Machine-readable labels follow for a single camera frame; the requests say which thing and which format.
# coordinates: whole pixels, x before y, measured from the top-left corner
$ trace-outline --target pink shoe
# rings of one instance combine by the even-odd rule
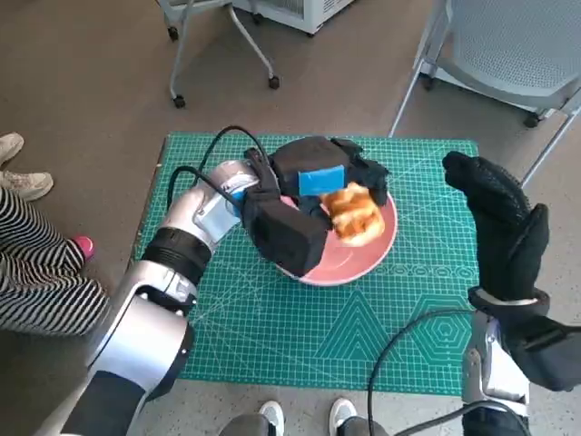
[[[77,236],[73,241],[79,246],[83,252],[83,257],[86,261],[91,259],[94,255],[94,243],[88,236]]]

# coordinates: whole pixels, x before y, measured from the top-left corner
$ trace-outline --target floor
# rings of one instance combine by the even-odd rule
[[[89,273],[113,288],[167,132],[236,123],[254,132],[385,134],[429,3],[359,0],[314,39],[245,19],[276,64],[281,89],[268,89],[260,63],[227,27],[201,53],[186,55],[180,83],[188,106],[178,111],[166,86],[175,46],[154,2],[8,0],[0,5],[0,131],[16,130],[27,141],[9,169],[54,175],[56,186],[39,208],[64,233],[92,235],[98,254]],[[562,121],[556,116],[529,131],[523,118],[518,109],[439,84],[431,93],[416,89],[398,135],[472,138],[484,156],[520,175]],[[532,202],[551,209],[538,286],[552,293],[556,318],[577,323],[581,197],[572,186],[579,183],[580,138],[577,124],[527,189]],[[0,346],[0,421],[5,434],[28,435],[82,375],[83,342],[2,333]],[[178,381],[146,407],[134,434],[215,435],[268,399],[282,403],[289,435],[324,434],[339,394]],[[365,411],[361,392],[345,394]],[[533,389],[532,402],[535,434],[574,434],[578,391]],[[397,431],[458,406],[452,398],[380,394],[375,407],[378,421]],[[460,429],[456,422],[423,434]]]

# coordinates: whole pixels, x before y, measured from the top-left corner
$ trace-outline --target cable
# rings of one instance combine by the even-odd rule
[[[409,427],[408,429],[406,429],[404,431],[400,431],[399,433],[396,433],[394,436],[409,436],[411,434],[416,434],[416,433],[419,433],[420,431],[424,431],[427,429],[431,429],[432,427],[436,427],[437,425],[443,424],[444,422],[455,420],[456,418],[459,418],[462,415],[466,415],[467,413],[474,411],[475,409],[479,409],[481,407],[487,407],[487,406],[494,406],[494,407],[497,407],[497,408],[502,409],[503,411],[507,412],[515,420],[517,420],[518,426],[520,427],[520,430],[523,432],[523,434],[525,436],[531,436],[530,431],[528,430],[528,428],[525,425],[525,423],[523,422],[523,420],[521,420],[520,417],[510,407],[508,407],[506,404],[504,404],[502,402],[492,401],[492,400],[483,400],[483,401],[471,402],[470,404],[465,405],[464,407],[458,409],[457,411],[453,411],[447,415],[440,416],[440,417],[435,418],[435,419],[430,420],[430,421],[422,422],[421,424],[418,424],[418,425],[414,425],[413,427]]]
[[[212,151],[213,151],[214,147],[222,139],[222,137],[225,134],[227,134],[228,132],[231,132],[232,130],[238,130],[238,131],[243,132],[244,134],[246,134],[248,137],[250,137],[252,139],[252,141],[256,144],[256,146],[259,149],[259,151],[261,152],[262,156],[264,157],[264,162],[267,163],[269,161],[269,156],[266,153],[266,150],[262,146],[261,142],[256,138],[256,136],[254,136],[253,134],[251,134],[244,127],[240,127],[239,125],[229,125],[228,127],[224,127],[223,129],[221,129],[216,134],[216,136],[214,136],[214,139],[212,139],[212,142],[210,143],[210,145],[206,149],[206,152],[203,155],[202,161],[200,162],[200,165],[198,166],[197,169],[193,168],[192,166],[185,165],[185,166],[181,166],[179,168],[176,168],[173,171],[172,176],[170,177],[170,182],[168,184],[168,189],[167,189],[167,204],[166,204],[166,209],[167,210],[169,210],[170,209],[170,206],[172,205],[172,201],[173,201],[173,190],[175,189],[175,181],[177,180],[178,175],[180,175],[180,173],[184,173],[184,172],[186,172],[186,173],[192,173],[192,174],[195,175],[195,177],[193,179],[192,186],[194,186],[195,184],[197,184],[199,179],[202,179],[209,186],[211,186],[212,188],[214,188],[216,190],[216,192],[219,193],[222,197],[224,197],[230,203],[234,204],[239,210],[241,210],[240,202],[237,202],[234,199],[234,197],[232,197],[231,195],[229,195],[228,193],[226,193],[223,189],[217,189],[215,183],[208,182],[209,179],[203,175],[203,169],[206,166],[206,163],[208,162],[208,159],[210,158],[210,154],[212,154]]]
[[[214,150],[214,147],[216,146],[216,144],[222,139],[222,137],[225,134],[227,134],[228,132],[231,132],[232,130],[238,130],[239,132],[242,132],[242,133],[246,134],[249,138],[251,138],[252,141],[256,144],[256,147],[262,153],[262,156],[264,157],[264,162],[269,161],[269,156],[266,153],[266,150],[262,146],[261,142],[256,138],[256,136],[251,134],[244,127],[240,127],[239,125],[229,125],[228,127],[224,127],[223,129],[221,129],[218,132],[218,134],[216,134],[216,136],[214,136],[214,139],[212,139],[212,142],[210,143],[210,145],[206,149],[206,153],[203,155],[202,161],[200,162],[200,165],[198,166],[198,170],[203,171],[203,168],[204,168],[204,166],[206,166],[206,162],[208,162],[208,158],[210,157],[210,154],[212,154],[212,151]],[[193,180],[193,184],[196,184],[197,182],[198,182],[198,177],[196,177]]]
[[[440,316],[467,315],[467,314],[472,314],[472,313],[474,313],[474,311],[471,311],[469,309],[444,309],[441,311],[424,313],[423,315],[420,315],[414,321],[412,321],[408,325],[406,325],[393,338],[391,338],[389,340],[388,344],[385,346],[385,348],[383,349],[383,351],[379,355],[377,361],[375,362],[375,365],[373,366],[373,371],[371,372],[371,376],[369,377],[369,384],[368,384],[368,388],[367,388],[367,412],[368,412],[369,436],[375,436],[375,428],[373,426],[373,385],[375,384],[375,380],[377,379],[377,377],[379,375],[379,369],[381,368],[381,364],[385,361],[389,352],[391,350],[393,350],[396,343],[398,343],[398,341],[406,333],[413,330],[417,325],[424,322],[425,320],[429,320],[432,318],[438,318]],[[429,428],[435,427],[435,426],[442,424],[444,422],[452,421],[452,420],[454,420],[462,415],[465,415],[466,413],[469,413],[470,411],[473,411],[473,410],[478,409],[480,407],[486,407],[486,406],[495,406],[495,407],[498,407],[499,409],[502,409],[503,411],[508,412],[511,416],[513,416],[515,418],[515,420],[517,420],[518,425],[520,426],[520,429],[522,430],[523,434],[525,436],[531,436],[530,431],[528,430],[527,426],[518,417],[518,415],[512,409],[510,409],[508,406],[506,406],[506,404],[503,404],[502,402],[498,402],[498,401],[474,401],[470,404],[465,405],[461,409],[458,409],[457,411],[453,411],[447,415],[440,416],[440,417],[435,418],[431,421],[422,422],[421,424],[410,427],[404,431],[400,431],[399,433],[396,433],[395,436],[409,436],[411,434],[415,434],[415,433],[418,433],[420,431],[424,431],[424,430],[427,430]]]
[[[379,369],[381,368],[381,364],[385,361],[388,353],[393,349],[396,343],[406,334],[407,332],[411,331],[414,327],[416,327],[421,322],[436,318],[439,316],[449,316],[449,315],[464,315],[472,313],[472,311],[468,309],[446,309],[442,311],[434,311],[424,313],[420,315],[417,319],[410,322],[406,325],[403,329],[401,329],[393,338],[391,338],[388,344],[385,346],[381,354],[379,355],[378,359],[373,366],[373,371],[371,372],[371,376],[369,377],[369,384],[367,386],[367,414],[369,416],[369,436],[375,436],[375,429],[373,428],[373,385],[375,384],[375,380],[379,375]]]
[[[178,176],[181,173],[191,173],[191,174],[194,174],[196,177],[201,178],[214,191],[216,191],[218,194],[220,194],[222,197],[224,197],[227,201],[229,201],[230,203],[232,203],[232,205],[234,207],[236,207],[238,210],[241,210],[241,203],[238,200],[236,200],[231,194],[229,194],[226,191],[224,191],[220,186],[218,186],[216,184],[216,182],[214,182],[206,174],[202,173],[197,168],[194,168],[193,166],[189,166],[189,165],[178,166],[173,171],[172,176],[170,177],[170,182],[168,183],[168,187],[167,187],[167,208],[168,209],[172,205],[173,189],[175,188],[175,181],[177,180]]]

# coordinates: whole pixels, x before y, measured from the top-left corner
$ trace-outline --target gray chair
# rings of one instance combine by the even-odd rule
[[[269,77],[269,87],[271,89],[279,89],[281,81],[279,77],[274,73],[270,61],[266,58],[262,50],[254,42],[246,28],[242,25],[234,8],[232,6],[232,0],[156,0],[158,5],[163,10],[163,18],[165,20],[168,34],[172,41],[178,41],[178,51],[175,55],[173,61],[172,75],[170,76],[170,94],[172,95],[173,103],[175,107],[182,108],[185,106],[185,99],[181,94],[175,91],[175,79],[180,70],[180,62],[182,59],[183,47],[185,46],[186,35],[188,32],[188,24],[190,19],[201,12],[205,12],[209,9],[216,7],[224,7],[242,34],[244,39],[254,50],[254,53],[258,55],[262,63],[268,70]]]
[[[389,137],[420,74],[523,107],[529,127],[566,115],[525,185],[581,108],[581,0],[435,0]]]

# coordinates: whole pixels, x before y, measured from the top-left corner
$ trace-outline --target pink plate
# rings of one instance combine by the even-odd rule
[[[281,271],[293,279],[316,286],[338,286],[359,279],[381,263],[396,239],[398,212],[389,193],[381,215],[385,221],[385,232],[372,243],[363,247],[348,247],[340,242],[335,232],[329,231],[319,265],[300,278],[283,269]]]

